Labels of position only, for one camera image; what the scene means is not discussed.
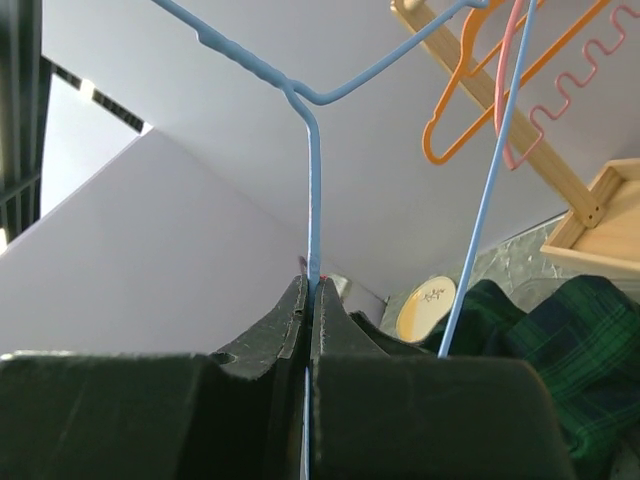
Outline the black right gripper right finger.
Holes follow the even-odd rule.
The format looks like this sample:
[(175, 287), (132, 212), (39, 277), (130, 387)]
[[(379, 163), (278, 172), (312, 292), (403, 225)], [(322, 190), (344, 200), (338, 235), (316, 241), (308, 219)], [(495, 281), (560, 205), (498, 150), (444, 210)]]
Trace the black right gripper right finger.
[(551, 398), (519, 360), (439, 359), (366, 331), (332, 282), (315, 294), (314, 479), (571, 479)]

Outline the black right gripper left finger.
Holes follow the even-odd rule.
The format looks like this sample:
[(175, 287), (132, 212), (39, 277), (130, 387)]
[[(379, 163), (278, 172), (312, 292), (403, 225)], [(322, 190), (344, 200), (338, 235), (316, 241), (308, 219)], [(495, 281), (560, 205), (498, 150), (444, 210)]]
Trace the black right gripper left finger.
[(308, 283), (210, 354), (1, 359), (5, 479), (296, 479)]

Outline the blue wire hanger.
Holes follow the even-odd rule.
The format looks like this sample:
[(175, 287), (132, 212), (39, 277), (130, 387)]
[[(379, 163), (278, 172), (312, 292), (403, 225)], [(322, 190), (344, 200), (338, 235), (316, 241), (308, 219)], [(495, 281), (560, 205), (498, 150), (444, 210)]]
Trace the blue wire hanger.
[[(202, 45), (236, 62), (244, 69), (253, 73), (259, 79), (280, 90), (286, 97), (291, 108), (293, 108), (301, 119), (304, 120), (308, 131), (309, 147), (309, 201), (306, 275), (309, 284), (309, 300), (314, 301), (316, 297), (316, 289), (320, 282), (321, 266), (321, 135), (318, 122), (313, 112), (307, 107), (307, 104), (312, 103), (314, 105), (324, 106), (347, 96), (399, 60), (420, 42), (425, 40), (429, 35), (434, 33), (437, 28), (444, 25), (445, 22), (450, 20), (462, 8), (473, 7), (480, 10), (480, 12), (485, 13), (489, 9), (489, 3), (487, 1), (456, 2), (453, 6), (445, 10), (444, 13), (437, 16), (436, 19), (428, 23), (427, 26), (419, 30), (413, 37), (402, 43), (399, 47), (373, 64), (370, 68), (328, 93), (316, 92), (308, 85), (292, 80), (283, 72), (260, 59), (240, 44), (222, 35), (220, 32), (206, 24), (203, 20), (199, 19), (196, 15), (192, 14), (179, 4), (173, 1), (164, 0), (159, 0), (156, 4), (184, 24), (191, 27), (196, 32), (197, 40)], [(526, 57), (530, 31), (533, 27), (536, 16), (536, 5), (537, 3), (535, 1), (531, 1), (528, 6), (523, 36), (516, 58), (516, 66), (514, 76), (511, 81), (510, 94), (507, 100), (506, 113), (502, 126), (499, 128), (493, 158), (462, 270), (461, 284), (455, 295), (454, 304), (450, 311), (443, 338), (439, 346), (438, 356), (440, 358), (446, 357), (450, 351), (463, 298), (467, 290), (469, 276), (476, 257), (482, 227), (486, 218), (491, 194), (494, 188), (494, 182), (497, 176), (498, 163), (506, 145), (508, 130), (515, 110), (520, 75), (522, 72), (523, 62)]]

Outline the pink plastic hanger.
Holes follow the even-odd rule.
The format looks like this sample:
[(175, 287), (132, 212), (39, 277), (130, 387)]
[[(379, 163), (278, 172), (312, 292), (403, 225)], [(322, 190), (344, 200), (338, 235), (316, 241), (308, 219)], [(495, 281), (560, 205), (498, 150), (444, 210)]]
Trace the pink plastic hanger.
[(582, 56), (586, 60), (587, 63), (591, 65), (591, 71), (589, 74), (582, 80), (578, 79), (575, 75), (570, 73), (569, 71), (565, 71), (560, 73), (555, 79), (555, 88), (561, 97), (564, 99), (564, 105), (555, 113), (544, 107), (543, 105), (535, 105), (531, 108), (529, 112), (529, 121), (534, 126), (534, 129), (537, 131), (537, 137), (532, 143), (532, 145), (525, 151), (522, 157), (516, 160), (513, 156), (511, 148), (506, 140), (506, 128), (503, 126), (504, 116), (506, 113), (512, 113), (515, 109), (515, 100), (510, 100), (510, 92), (505, 92), (505, 77), (506, 77), (506, 65), (509, 57), (510, 47), (513, 40), (514, 35), (516, 34), (517, 24), (519, 22), (518, 16), (521, 13), (523, 8), (523, 1), (515, 1), (509, 19), (507, 21), (507, 25), (505, 28), (505, 32), (501, 42), (500, 55), (498, 59), (498, 66), (496, 71), (496, 81), (495, 81), (495, 89), (494, 89), (494, 112), (493, 112), (493, 123), (494, 130), (497, 136), (497, 146), (502, 146), (502, 156), (503, 160), (509, 170), (516, 170), (520, 167), (520, 165), (527, 159), (527, 157), (531, 154), (531, 152), (538, 146), (538, 144), (544, 139), (545, 131), (544, 128), (540, 125), (540, 123), (535, 119), (536, 113), (543, 113), (548, 119), (555, 121), (561, 118), (564, 113), (569, 109), (571, 105), (571, 96), (569, 92), (562, 85), (562, 81), (567, 79), (571, 81), (576, 88), (582, 89), (585, 88), (594, 76), (598, 72), (598, 62), (593, 57), (589, 48), (595, 46), (600, 52), (609, 56), (614, 54), (618, 48), (623, 44), (626, 39), (626, 30), (620, 24), (618, 20), (618, 14), (620, 12), (625, 12), (630, 17), (634, 19), (639, 18), (639, 12), (632, 9), (630, 6), (626, 4), (618, 5), (610, 14), (609, 21), (613, 25), (613, 27), (618, 31), (619, 38), (617, 42), (607, 47), (605, 46), (599, 39), (591, 38), (587, 40), (582, 48)]

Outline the green plaid skirt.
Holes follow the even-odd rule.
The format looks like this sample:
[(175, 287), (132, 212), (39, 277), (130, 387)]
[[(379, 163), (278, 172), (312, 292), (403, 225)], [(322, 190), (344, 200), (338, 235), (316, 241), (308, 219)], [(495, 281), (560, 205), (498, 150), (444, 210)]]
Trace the green plaid skirt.
[(580, 479), (602, 478), (639, 421), (639, 305), (604, 277), (574, 277), (530, 312), (483, 279), (464, 297), (450, 352), (528, 362)]

